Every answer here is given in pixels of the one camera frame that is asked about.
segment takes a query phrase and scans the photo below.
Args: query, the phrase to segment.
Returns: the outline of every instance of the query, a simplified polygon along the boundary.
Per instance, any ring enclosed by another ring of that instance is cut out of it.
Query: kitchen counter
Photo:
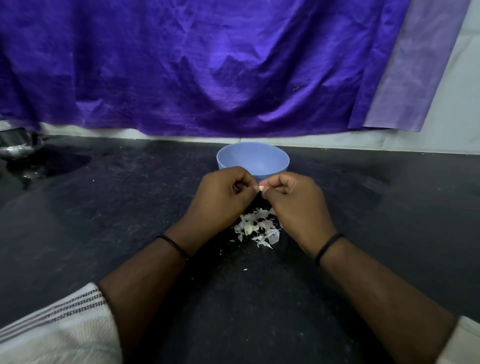
[[[98,281],[151,242],[186,211],[222,147],[65,136],[46,146],[46,160],[30,167],[0,161],[0,326]],[[282,149],[289,170],[323,188],[354,244],[480,321],[480,156]],[[186,267],[134,362],[391,361],[287,235],[273,250],[233,237],[220,234]]]

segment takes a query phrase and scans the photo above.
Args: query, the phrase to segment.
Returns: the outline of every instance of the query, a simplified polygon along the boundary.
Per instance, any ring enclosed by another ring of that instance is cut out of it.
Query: black stripe
[[[11,338],[7,338],[7,339],[0,339],[0,344],[3,344],[4,342],[6,341],[10,341],[30,330],[33,330],[35,328],[40,328],[42,326],[45,326],[45,325],[48,325],[48,324],[51,324],[53,322],[56,322],[56,321],[60,321],[66,317],[69,317],[69,316],[72,316],[72,315],[75,315],[75,314],[79,314],[79,313],[82,313],[82,312],[85,312],[85,311],[88,311],[92,308],[97,308],[97,307],[100,307],[100,306],[103,306],[103,305],[106,305],[107,303],[105,301],[101,301],[101,302],[95,302],[95,303],[92,303],[86,307],[81,307],[81,308],[77,308],[76,310],[73,310],[73,311],[69,311],[69,312],[66,312],[64,314],[62,314],[61,316],[58,316],[56,318],[53,318],[49,321],[45,321],[45,322],[40,322],[39,324],[37,324],[36,326],[32,327],[32,328],[28,328],[26,330],[23,330],[23,331],[20,331],[20,332],[16,332],[14,336],[12,336]]]
[[[49,312],[49,313],[47,313],[46,315],[37,318],[36,320],[28,321],[28,322],[23,323],[21,326],[17,326],[17,327],[15,327],[15,328],[11,328],[11,329],[5,330],[5,331],[3,331],[2,333],[0,333],[0,340],[1,340],[2,338],[4,338],[5,336],[10,336],[10,335],[12,335],[13,333],[15,333],[15,331],[21,330],[21,329],[25,328],[26,326],[33,325],[33,324],[35,324],[35,323],[37,323],[37,322],[39,322],[39,321],[43,321],[43,320],[45,320],[45,319],[47,319],[47,318],[49,318],[49,317],[51,317],[51,316],[53,316],[53,315],[56,315],[56,314],[58,314],[58,313],[60,313],[60,312],[62,312],[62,311],[67,311],[67,310],[69,310],[69,309],[71,309],[71,308],[73,308],[73,307],[77,307],[77,306],[80,306],[80,305],[82,305],[82,304],[84,304],[84,303],[91,302],[91,301],[96,300],[96,299],[98,299],[98,298],[100,298],[100,297],[102,297],[102,294],[101,294],[101,293],[99,293],[99,294],[97,294],[97,295],[95,295],[95,296],[93,296],[93,297],[86,298],[86,299],[84,299],[83,301],[75,302],[75,303],[72,303],[72,304],[69,305],[69,306],[59,308],[59,309],[56,310],[56,311]]]
[[[80,296],[74,297],[74,298],[72,298],[71,300],[68,300],[68,301],[63,302],[63,303],[60,303],[60,304],[56,304],[56,305],[54,305],[54,306],[51,306],[50,308],[43,309],[42,312],[37,313],[35,316],[29,317],[27,320],[17,322],[15,325],[11,325],[11,326],[9,326],[9,327],[4,327],[4,328],[0,329],[0,336],[3,334],[3,332],[4,332],[5,330],[10,330],[10,329],[15,328],[15,327],[17,327],[17,326],[19,326],[19,325],[22,325],[22,324],[24,324],[24,323],[26,323],[26,322],[30,322],[30,321],[34,320],[35,318],[37,318],[37,317],[39,317],[39,316],[41,316],[41,315],[46,314],[47,312],[50,312],[50,311],[52,311],[52,310],[55,310],[56,308],[59,308],[59,307],[62,307],[62,306],[64,306],[64,305],[66,305],[66,304],[69,304],[69,303],[72,303],[72,302],[74,302],[74,301],[77,301],[77,300],[79,300],[79,299],[81,299],[81,298],[87,297],[87,296],[89,296],[89,295],[91,295],[91,294],[93,294],[93,293],[95,293],[95,292],[100,292],[100,290],[99,290],[98,288],[95,288],[94,290],[91,290],[91,291],[89,291],[89,292],[87,292],[87,293],[84,293],[84,294],[82,294],[82,295],[80,295]]]

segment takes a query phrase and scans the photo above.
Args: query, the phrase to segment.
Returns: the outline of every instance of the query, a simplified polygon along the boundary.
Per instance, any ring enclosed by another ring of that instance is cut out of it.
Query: black hair tie
[[[330,239],[328,239],[326,244],[322,247],[322,249],[320,249],[317,257],[315,258],[315,265],[316,266],[320,265],[320,259],[327,252],[328,248],[330,248],[338,239],[341,239],[341,238],[345,238],[345,235],[342,234],[341,232],[339,232],[338,234],[335,234]]]
[[[187,253],[185,253],[185,251],[180,248],[176,242],[174,242],[173,240],[171,240],[170,238],[166,237],[165,235],[157,235],[156,236],[157,238],[162,238],[163,240],[165,240],[166,242],[169,242],[171,246],[173,246],[176,250],[178,250],[178,252],[180,253],[181,256],[183,256],[185,258],[186,261],[188,261],[190,259],[190,257],[188,256]]]

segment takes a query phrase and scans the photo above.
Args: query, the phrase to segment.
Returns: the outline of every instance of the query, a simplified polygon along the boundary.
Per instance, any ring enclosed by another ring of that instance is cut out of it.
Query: pile of garlic peels
[[[272,245],[280,239],[280,229],[274,226],[273,221],[268,219],[268,215],[276,215],[275,210],[256,208],[251,214],[240,215],[240,223],[233,227],[239,240],[242,241],[244,235],[249,236],[255,232],[256,236],[250,239],[256,241],[258,247],[263,245],[273,249]]]

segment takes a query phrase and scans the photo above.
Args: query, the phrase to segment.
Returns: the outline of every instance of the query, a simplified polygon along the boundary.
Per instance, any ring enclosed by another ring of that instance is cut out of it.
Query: purple curtain
[[[419,132],[470,0],[411,0],[363,126]]]
[[[0,113],[154,135],[361,128],[409,0],[3,0]]]

